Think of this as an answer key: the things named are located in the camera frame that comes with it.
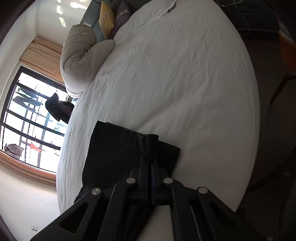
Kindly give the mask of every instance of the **gray pillow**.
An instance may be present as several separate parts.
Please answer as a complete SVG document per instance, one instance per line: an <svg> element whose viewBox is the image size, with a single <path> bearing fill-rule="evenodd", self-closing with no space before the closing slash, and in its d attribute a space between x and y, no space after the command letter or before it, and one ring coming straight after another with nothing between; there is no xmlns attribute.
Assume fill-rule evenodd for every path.
<svg viewBox="0 0 296 241"><path fill-rule="evenodd" d="M119 5L119 7L116 10L116 14L114 15L115 21L114 21L114 28L111 31L111 39L114 38L117 31L124 25L128 19L131 16L131 9L127 5L125 1L122 1L122 3Z"/></svg>

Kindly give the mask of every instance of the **white bed sheet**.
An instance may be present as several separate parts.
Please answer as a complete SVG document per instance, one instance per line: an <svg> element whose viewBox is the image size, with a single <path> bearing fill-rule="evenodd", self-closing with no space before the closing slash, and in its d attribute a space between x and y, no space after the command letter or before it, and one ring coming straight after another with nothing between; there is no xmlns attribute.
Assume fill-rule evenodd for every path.
<svg viewBox="0 0 296 241"><path fill-rule="evenodd" d="M118 31L116 48L72 113L57 171L60 211L82 187L97 120L181 148L173 178L208 187L232 210L252 173L259 136L253 66L238 32L213 0L152 0ZM141 16L149 21L140 21ZM140 240L172 240L167 207Z"/></svg>

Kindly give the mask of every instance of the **hanging clothes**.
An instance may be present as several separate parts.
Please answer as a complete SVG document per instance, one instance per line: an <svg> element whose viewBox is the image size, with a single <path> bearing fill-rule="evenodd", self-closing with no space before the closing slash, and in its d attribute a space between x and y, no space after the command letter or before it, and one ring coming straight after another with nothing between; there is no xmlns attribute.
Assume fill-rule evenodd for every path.
<svg viewBox="0 0 296 241"><path fill-rule="evenodd" d="M29 103L29 104L32 104L32 105L35 105L35 106L40 106L40 105L43 105L41 102L37 101L37 100L34 100L32 98L29 98L29 97L26 97L26 98L23 98L21 96L17 96L13 99L13 101L15 103L18 103L19 105L25 107L26 109L32 111L32 112L35 112L34 109L30 108L28 105L26 105L25 103Z"/></svg>
<svg viewBox="0 0 296 241"><path fill-rule="evenodd" d="M34 93L32 93L31 91L29 91L29 90L26 90L26 89L24 89L24 88L22 88L22 87L19 87L19 89L18 89L18 91L22 91L22 92L24 92L25 94L27 94L28 96L31 96L32 98L34 98L34 99L36 99L38 96L36 95L36 94L34 94Z"/></svg>
<svg viewBox="0 0 296 241"><path fill-rule="evenodd" d="M45 102L45 108L57 121L62 120L68 124L74 105L67 101L59 101L59 96L54 93L53 96Z"/></svg>
<svg viewBox="0 0 296 241"><path fill-rule="evenodd" d="M22 93L19 93L17 92L17 94L19 94L20 96L24 97L24 98L29 98L29 96L25 95L25 94L22 94Z"/></svg>

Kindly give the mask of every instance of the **window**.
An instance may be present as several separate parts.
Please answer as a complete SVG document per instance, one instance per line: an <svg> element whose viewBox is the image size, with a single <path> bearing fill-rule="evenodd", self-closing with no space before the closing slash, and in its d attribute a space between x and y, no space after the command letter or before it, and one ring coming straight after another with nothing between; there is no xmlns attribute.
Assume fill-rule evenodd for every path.
<svg viewBox="0 0 296 241"><path fill-rule="evenodd" d="M69 97L63 85L21 67L3 107L0 134L3 151L8 144L16 144L24 149L22 155L10 155L51 172L57 170L67 129L65 122L55 120L45 108L45 102L54 93L60 101Z"/></svg>

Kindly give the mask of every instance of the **black fabric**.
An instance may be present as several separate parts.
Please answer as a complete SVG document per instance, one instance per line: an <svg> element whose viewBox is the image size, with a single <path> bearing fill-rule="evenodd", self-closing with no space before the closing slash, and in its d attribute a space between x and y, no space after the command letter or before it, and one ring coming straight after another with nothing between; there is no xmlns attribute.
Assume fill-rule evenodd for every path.
<svg viewBox="0 0 296 241"><path fill-rule="evenodd" d="M69 123L74 105L67 101L59 101L59 96L54 93L45 102L45 108L57 121L62 120L65 123Z"/></svg>
<svg viewBox="0 0 296 241"><path fill-rule="evenodd" d="M91 135L89 150L82 173L82 188L76 202L94 187L102 190L131 175L132 169L140 168L146 154L141 133L98 121ZM156 157L158 166L165 168L169 176L177 163L180 149L158 141ZM125 239L136 240L147 223L154 206L130 206L126 222Z"/></svg>

